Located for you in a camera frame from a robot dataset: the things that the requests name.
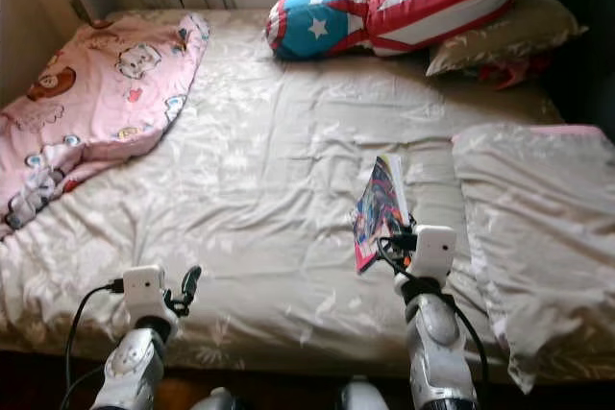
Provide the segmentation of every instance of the colorful magazine cover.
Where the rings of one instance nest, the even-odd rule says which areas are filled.
[[[377,239],[402,232],[410,226],[409,221],[401,159],[394,155],[379,156],[357,203],[354,225],[357,271],[364,272],[376,260]]]

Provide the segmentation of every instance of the pink blanket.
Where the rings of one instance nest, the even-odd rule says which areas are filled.
[[[81,28],[0,112],[0,239],[85,179],[149,152],[182,109],[208,38],[196,14]]]

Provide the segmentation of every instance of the beige bed sheet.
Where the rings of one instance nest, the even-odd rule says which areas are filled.
[[[209,49],[160,145],[0,243],[1,347],[59,353],[91,287],[158,263],[177,290],[198,263],[204,274],[170,365],[405,375],[390,271],[354,269],[350,212],[385,152],[403,157],[418,221],[457,229],[450,289],[505,372],[471,273],[449,138],[477,123],[557,121],[543,91],[427,80],[416,57],[280,62],[263,40],[267,12],[203,15]],[[76,353],[104,357],[126,326],[121,297],[94,296]]]

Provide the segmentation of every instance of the wooden floor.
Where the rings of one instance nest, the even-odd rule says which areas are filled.
[[[75,374],[99,364],[74,361]],[[57,409],[64,391],[59,357],[0,352],[0,410]],[[342,378],[302,377],[248,372],[168,370],[159,387],[156,408],[189,410],[218,386],[242,396],[254,410],[333,409]],[[411,408],[404,379],[373,379],[391,410]],[[88,409],[100,381],[86,382],[71,399],[73,410]],[[511,386],[492,386],[489,408],[494,410],[615,409],[615,383],[537,388],[524,397]]]

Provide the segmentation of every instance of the wire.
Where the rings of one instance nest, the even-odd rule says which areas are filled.
[[[86,307],[87,300],[96,292],[101,292],[103,290],[112,290],[114,288],[113,283],[103,285],[100,287],[96,287],[93,290],[87,292],[84,298],[81,300],[79,307],[77,308],[77,312],[75,313],[75,317],[73,318],[73,324],[70,326],[70,331],[68,332],[68,340],[66,340],[66,346],[64,348],[64,374],[66,379],[66,394],[69,394],[71,388],[71,376],[70,376],[70,353],[73,348],[73,341],[75,339],[75,334],[77,333],[77,324],[79,323],[79,319],[81,318],[81,314],[84,311],[84,307]]]
[[[415,277],[408,271],[406,271],[406,268],[404,268],[401,264],[395,262],[390,256],[386,254],[386,251],[382,247],[381,241],[387,241],[387,247],[390,245],[390,240],[386,237],[381,237],[376,240],[376,243],[378,244],[379,258],[386,261],[393,268],[394,271],[403,274],[411,283],[416,284],[420,288],[421,293],[429,293],[438,297],[438,299],[440,299],[453,310],[453,312],[459,317],[459,319],[461,319],[461,321],[467,328],[468,332],[470,333],[470,336],[472,337],[472,341],[474,341],[475,345],[477,345],[477,350],[479,350],[480,374],[482,380],[482,386],[480,389],[480,408],[482,410],[487,410],[487,401],[489,399],[489,363],[487,362],[487,354],[484,350],[484,345],[482,344],[482,341],[480,340],[477,331],[472,326],[472,323],[466,317],[463,311],[459,309],[459,307],[455,304],[455,300],[453,299],[453,297],[449,298],[444,296],[439,291],[439,289],[434,288],[420,278]]]
[[[70,399],[70,396],[73,394],[73,391],[77,389],[77,386],[79,386],[81,383],[86,381],[88,378],[91,378],[95,376],[96,374],[99,374],[100,372],[102,372],[103,367],[104,367],[103,365],[101,365],[100,367],[96,367],[94,370],[90,370],[86,374],[83,374],[79,378],[77,378],[75,382],[71,384],[66,390],[66,394],[64,394],[64,398],[61,400],[60,410],[66,410],[68,408],[68,400]]]

